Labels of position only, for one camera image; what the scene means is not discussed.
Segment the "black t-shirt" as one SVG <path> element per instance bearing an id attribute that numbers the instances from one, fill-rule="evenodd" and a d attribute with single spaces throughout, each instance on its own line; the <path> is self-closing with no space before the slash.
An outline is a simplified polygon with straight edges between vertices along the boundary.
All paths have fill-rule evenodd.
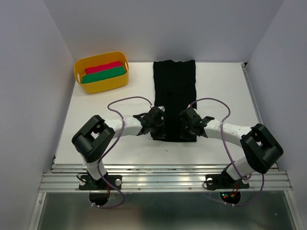
<path id="1" fill-rule="evenodd" d="M 151 133 L 153 140 L 165 142 L 196 142 L 195 135 L 181 135 L 179 114 L 196 100 L 196 63 L 189 61 L 155 61 L 153 63 L 155 106 L 165 108 L 164 124 Z"/>

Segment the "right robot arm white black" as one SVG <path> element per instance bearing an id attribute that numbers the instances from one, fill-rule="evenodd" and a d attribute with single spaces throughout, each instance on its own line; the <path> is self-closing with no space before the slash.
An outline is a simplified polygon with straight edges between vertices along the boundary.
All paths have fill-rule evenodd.
<path id="1" fill-rule="evenodd" d="M 220 174 L 209 175 L 209 190 L 231 188 L 254 172 L 265 174 L 283 155 L 283 148 L 263 124 L 253 127 L 225 124 L 214 117 L 201 118 L 198 114 L 181 113 L 181 135 L 219 139 L 226 153 L 230 152 L 227 142 L 241 147 L 244 157 L 231 160 Z"/>

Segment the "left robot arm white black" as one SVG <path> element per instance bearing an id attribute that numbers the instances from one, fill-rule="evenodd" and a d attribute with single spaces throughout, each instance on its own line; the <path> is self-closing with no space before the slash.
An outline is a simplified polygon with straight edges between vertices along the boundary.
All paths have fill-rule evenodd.
<path id="1" fill-rule="evenodd" d="M 97 189 L 106 185 L 107 171 L 100 159 L 113 139 L 146 135 L 158 130 L 163 123 L 164 113 L 152 111 L 120 120 L 104 120 L 99 115 L 91 117 L 71 140 L 85 162 L 90 183 Z"/>

